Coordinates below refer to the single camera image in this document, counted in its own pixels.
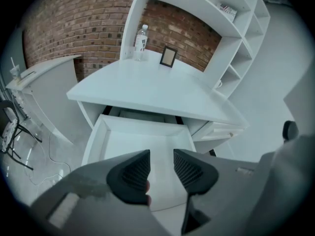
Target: white cabinet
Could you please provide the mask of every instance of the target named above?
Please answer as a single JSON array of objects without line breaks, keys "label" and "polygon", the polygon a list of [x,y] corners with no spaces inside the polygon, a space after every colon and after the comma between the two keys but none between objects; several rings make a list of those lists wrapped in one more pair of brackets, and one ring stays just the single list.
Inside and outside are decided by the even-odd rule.
[{"label": "white cabinet", "polygon": [[244,129],[237,125],[209,121],[192,135],[192,139],[194,142],[228,139],[237,136]]},{"label": "white cabinet", "polygon": [[187,201],[187,192],[174,171],[175,148],[195,151],[185,125],[100,115],[89,138],[82,165],[135,151],[150,150],[148,176],[151,211]]},{"label": "white cabinet", "polygon": [[214,121],[182,118],[194,142],[229,139],[240,134],[245,127]]}]

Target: brick wall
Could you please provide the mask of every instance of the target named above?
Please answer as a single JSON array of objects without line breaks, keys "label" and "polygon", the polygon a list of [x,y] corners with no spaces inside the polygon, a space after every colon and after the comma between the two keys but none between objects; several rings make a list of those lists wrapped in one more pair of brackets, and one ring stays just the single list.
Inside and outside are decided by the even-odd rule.
[{"label": "brick wall", "polygon": [[149,26],[147,49],[163,52],[165,45],[178,50],[176,58],[204,71],[221,36],[203,21],[170,4],[149,0],[141,18]]},{"label": "brick wall", "polygon": [[[66,55],[75,60],[78,80],[119,59],[133,0],[37,0],[27,10],[24,53],[27,67]],[[149,0],[141,23],[149,25],[148,49],[178,49],[178,59],[203,71],[220,36],[191,14]]]},{"label": "brick wall", "polygon": [[27,67],[65,55],[78,80],[119,59],[133,0],[37,0],[22,19]]}]

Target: chair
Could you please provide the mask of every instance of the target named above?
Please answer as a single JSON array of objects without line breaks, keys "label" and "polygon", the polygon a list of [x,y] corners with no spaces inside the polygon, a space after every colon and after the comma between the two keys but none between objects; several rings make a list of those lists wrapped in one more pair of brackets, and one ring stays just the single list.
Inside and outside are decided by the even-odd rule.
[{"label": "chair", "polygon": [[25,127],[20,125],[20,120],[18,117],[18,114],[15,110],[15,107],[13,105],[13,103],[9,100],[4,100],[2,102],[0,102],[0,110],[4,110],[6,108],[10,108],[12,109],[12,111],[15,114],[15,119],[14,120],[10,120],[10,124],[9,127],[7,128],[7,130],[5,131],[5,133],[3,134],[3,139],[2,139],[2,150],[1,152],[3,154],[7,154],[9,157],[12,158],[13,161],[17,162],[18,164],[21,164],[25,167],[27,167],[30,170],[33,170],[32,167],[18,161],[17,159],[14,158],[14,155],[16,155],[19,159],[21,159],[21,157],[14,151],[14,139],[22,132],[24,131],[25,133],[31,135],[32,137],[34,137],[37,141],[39,141],[40,143],[42,142],[40,139],[38,139],[37,137],[33,136],[31,134],[31,132],[29,130],[27,130]]}]

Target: white floor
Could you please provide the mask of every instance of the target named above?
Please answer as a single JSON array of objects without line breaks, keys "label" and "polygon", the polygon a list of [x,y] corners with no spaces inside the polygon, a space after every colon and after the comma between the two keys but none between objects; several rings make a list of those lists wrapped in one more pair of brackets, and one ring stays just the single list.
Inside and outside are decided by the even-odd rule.
[{"label": "white floor", "polygon": [[31,205],[45,190],[53,186],[61,176],[81,166],[84,150],[91,128],[88,124],[78,130],[74,144],[55,137],[42,125],[41,131],[30,120],[22,123],[32,133],[38,133],[42,143],[22,132],[15,139],[14,148],[21,161],[34,168],[33,171],[14,162],[8,155],[1,155],[1,169],[12,193],[19,201]]}]

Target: small object on desk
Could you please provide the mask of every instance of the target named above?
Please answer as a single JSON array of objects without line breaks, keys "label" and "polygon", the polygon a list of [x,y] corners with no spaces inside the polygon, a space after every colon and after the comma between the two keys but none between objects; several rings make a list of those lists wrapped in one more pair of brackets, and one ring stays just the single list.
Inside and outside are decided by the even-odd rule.
[{"label": "small object on desk", "polygon": [[168,67],[173,67],[176,54],[177,54],[176,49],[165,46],[164,50],[163,50],[162,57],[161,57],[160,64],[166,65]]},{"label": "small object on desk", "polygon": [[19,82],[21,80],[20,66],[19,65],[17,65],[17,66],[14,65],[12,57],[11,57],[11,61],[12,61],[13,68],[10,70],[10,73],[12,74],[13,79],[16,82]]},{"label": "small object on desk", "polygon": [[231,21],[234,21],[237,10],[233,10],[230,6],[224,5],[222,3],[217,4],[217,8],[223,12],[223,14]]},{"label": "small object on desk", "polygon": [[133,51],[133,59],[136,61],[141,61],[144,50],[146,48],[147,40],[148,40],[148,33],[147,33],[148,26],[143,25],[142,29],[138,31],[136,43],[134,45]]},{"label": "small object on desk", "polygon": [[218,82],[215,85],[215,88],[218,89],[218,88],[222,87],[222,85],[223,85],[222,80],[218,80]]}]

